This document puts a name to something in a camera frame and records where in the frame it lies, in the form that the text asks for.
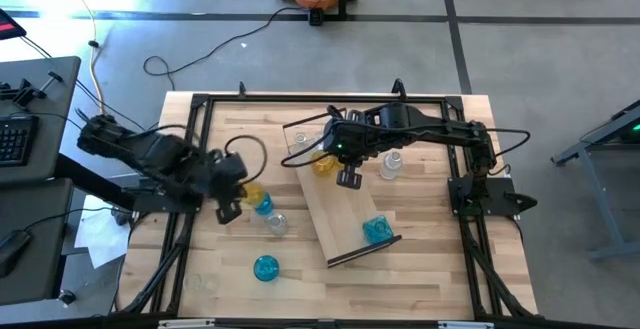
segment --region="keyboard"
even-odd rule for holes
[[[0,117],[0,167],[27,165],[38,120],[33,115]]]

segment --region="yellow cup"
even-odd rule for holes
[[[260,183],[253,181],[245,184],[243,188],[247,192],[247,196],[242,198],[243,203],[257,206],[264,201],[264,187]]]
[[[311,159],[315,160],[325,154],[325,152],[319,150],[311,154]],[[325,177],[331,174],[333,169],[336,167],[336,164],[339,164],[336,157],[333,155],[329,155],[328,157],[322,158],[317,162],[311,164],[311,169],[317,176]]]

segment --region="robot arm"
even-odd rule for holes
[[[352,110],[347,118],[330,106],[331,120],[324,129],[324,151],[345,165],[337,184],[359,189],[362,176],[355,172],[363,161],[390,149],[417,141],[469,148],[474,183],[482,186],[489,170],[496,166],[491,137],[484,124],[431,117],[410,105],[389,103],[364,112]]]
[[[218,201],[218,221],[227,224],[238,217],[244,196],[242,179],[247,169],[237,153],[214,149],[205,153],[175,135],[158,129],[142,133],[119,125],[113,116],[86,119],[78,147],[89,154],[122,161],[158,185],[162,196],[177,203],[200,205],[204,197]],[[136,206],[135,211],[153,208]]]

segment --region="concrete floor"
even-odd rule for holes
[[[95,10],[173,13],[271,13],[277,0],[87,0]],[[454,0],[458,15],[638,17],[638,0]],[[54,56],[83,59],[80,78],[89,85],[88,20],[69,20],[77,0],[0,0],[4,9],[37,9],[41,19],[18,21],[29,37]],[[357,14],[445,15],[444,0],[360,0]],[[97,72],[106,101],[142,125],[160,113],[166,78],[149,77],[142,62],[161,55],[177,67],[232,35],[261,22],[98,22],[103,53]],[[541,314],[551,319],[639,327],[640,256],[593,263],[588,250],[608,244],[590,187],[578,163],[555,168],[549,157],[640,97],[638,26],[461,25],[472,91],[488,94],[496,124],[525,128],[533,137],[506,155],[517,188],[539,200],[523,215],[525,251]],[[36,58],[19,40],[0,42],[0,61]],[[460,93],[447,23],[274,22],[266,30],[226,46],[208,61],[174,76],[177,90],[387,92],[401,77],[412,93]],[[94,114],[80,91],[73,107]],[[62,151],[104,176],[129,173],[124,165],[75,148],[68,127]],[[515,138],[501,136],[502,146]],[[598,158],[605,185],[632,182],[636,157]],[[612,201],[628,238],[638,238],[638,198],[618,193]],[[68,265],[65,287],[78,301],[63,310],[55,302],[0,307],[0,321],[106,313],[118,263],[93,271],[88,258]]]

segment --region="blue cup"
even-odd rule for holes
[[[280,274],[280,265],[271,255],[263,255],[253,265],[253,274],[261,281],[272,281]]]

